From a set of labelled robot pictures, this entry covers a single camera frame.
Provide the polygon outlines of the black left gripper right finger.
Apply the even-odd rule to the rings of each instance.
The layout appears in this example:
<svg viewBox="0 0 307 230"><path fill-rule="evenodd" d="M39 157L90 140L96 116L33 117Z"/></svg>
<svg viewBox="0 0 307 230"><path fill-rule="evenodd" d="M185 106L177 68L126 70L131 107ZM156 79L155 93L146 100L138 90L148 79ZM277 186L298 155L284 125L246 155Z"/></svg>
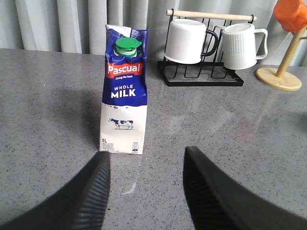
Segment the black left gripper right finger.
<svg viewBox="0 0 307 230"><path fill-rule="evenodd" d="M183 185L197 230L305 230L307 220L252 193L196 146L186 147Z"/></svg>

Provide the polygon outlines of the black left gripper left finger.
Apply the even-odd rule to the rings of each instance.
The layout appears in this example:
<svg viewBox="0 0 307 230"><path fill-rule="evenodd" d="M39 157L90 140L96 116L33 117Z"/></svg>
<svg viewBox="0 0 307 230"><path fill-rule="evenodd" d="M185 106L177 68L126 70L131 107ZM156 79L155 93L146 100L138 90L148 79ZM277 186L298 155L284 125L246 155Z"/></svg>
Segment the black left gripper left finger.
<svg viewBox="0 0 307 230"><path fill-rule="evenodd" d="M110 154L97 152L60 190L2 230L100 230L110 193Z"/></svg>

